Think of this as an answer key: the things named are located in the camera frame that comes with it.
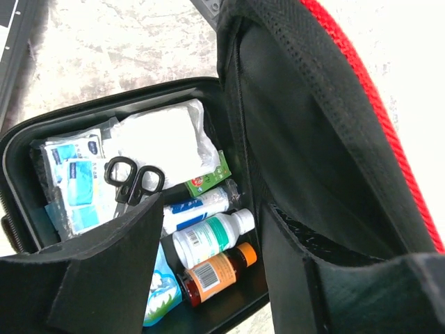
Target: barcode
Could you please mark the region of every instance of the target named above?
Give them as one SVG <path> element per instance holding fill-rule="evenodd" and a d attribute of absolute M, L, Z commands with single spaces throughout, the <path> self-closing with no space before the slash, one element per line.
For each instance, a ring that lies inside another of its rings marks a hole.
<path fill-rule="evenodd" d="M 215 269 L 209 263 L 204 263 L 198 268 L 193 269 L 197 279 L 200 281 L 203 292 L 211 289 L 212 287 L 220 284 L 220 280 L 216 275 Z"/>
<path fill-rule="evenodd" d="M 187 237 L 190 239 L 193 247 L 197 247 L 201 244 L 201 241 L 197 238 L 197 235 L 194 230 L 190 230 L 187 232 Z"/>

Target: medical scissors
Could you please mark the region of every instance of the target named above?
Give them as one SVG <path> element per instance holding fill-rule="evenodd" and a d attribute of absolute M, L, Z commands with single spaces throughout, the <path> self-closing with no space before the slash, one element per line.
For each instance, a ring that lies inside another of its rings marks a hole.
<path fill-rule="evenodd" d="M 119 181 L 113 179 L 113 170 L 116 164 L 126 164 L 130 167 L 130 172 L 126 180 Z M 146 173 L 154 173 L 158 175 L 159 180 L 154 190 L 144 188 L 143 179 Z M 128 206 L 134 207 L 140 203 L 142 196 L 150 196 L 162 190 L 165 183 L 165 174 L 162 170 L 155 166 L 142 166 L 138 170 L 138 165 L 135 161 L 127 157 L 112 158 L 105 168 L 105 182 L 115 186 L 116 191 L 116 207 L 115 218 L 124 214 Z"/>

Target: white floor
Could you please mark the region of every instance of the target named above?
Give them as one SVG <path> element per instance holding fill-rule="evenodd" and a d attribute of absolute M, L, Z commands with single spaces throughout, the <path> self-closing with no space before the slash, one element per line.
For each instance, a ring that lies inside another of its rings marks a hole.
<path fill-rule="evenodd" d="M 377 85 L 445 236 L 443 1 L 322 0 Z M 6 124 L 185 77 L 216 77 L 216 35 L 188 0 L 51 0 Z M 0 232 L 0 255 L 12 254 Z M 273 333 L 270 307 L 231 333 Z"/>

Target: brown medicine bottle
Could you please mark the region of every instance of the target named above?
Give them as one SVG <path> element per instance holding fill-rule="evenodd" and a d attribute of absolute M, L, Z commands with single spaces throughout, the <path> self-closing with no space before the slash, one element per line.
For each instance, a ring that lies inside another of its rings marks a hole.
<path fill-rule="evenodd" d="M 255 249 L 245 242 L 186 269 L 181 277 L 185 299 L 193 307 L 234 284 L 257 261 Z"/>

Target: black zippered case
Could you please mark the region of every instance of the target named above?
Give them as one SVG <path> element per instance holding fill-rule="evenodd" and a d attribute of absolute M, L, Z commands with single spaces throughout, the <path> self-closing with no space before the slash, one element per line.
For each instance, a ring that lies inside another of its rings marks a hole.
<path fill-rule="evenodd" d="M 0 260 L 8 286 L 0 326 L 140 331 L 162 196 L 60 243 L 30 143 L 198 98 L 206 132 L 254 212 L 257 228 L 243 241 L 259 261 L 200 307 L 183 303 L 144 333 L 221 333 L 268 299 L 277 333 L 443 330 L 442 242 L 377 90 L 332 18 L 313 0 L 224 0 L 218 73 L 57 110 L 3 137 L 2 224 L 21 254 Z M 171 240 L 163 245 L 180 270 Z"/>

